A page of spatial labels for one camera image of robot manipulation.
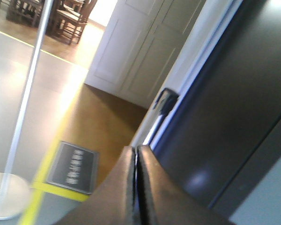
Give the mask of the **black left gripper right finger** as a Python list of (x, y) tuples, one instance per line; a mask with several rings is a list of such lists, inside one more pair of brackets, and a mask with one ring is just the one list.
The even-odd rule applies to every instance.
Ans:
[(137, 147), (137, 192), (143, 225), (229, 225), (176, 185), (148, 145)]

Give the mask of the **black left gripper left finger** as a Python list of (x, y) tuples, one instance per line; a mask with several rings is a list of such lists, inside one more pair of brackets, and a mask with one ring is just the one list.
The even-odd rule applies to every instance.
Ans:
[(106, 179), (57, 225), (133, 225), (135, 149), (125, 146)]

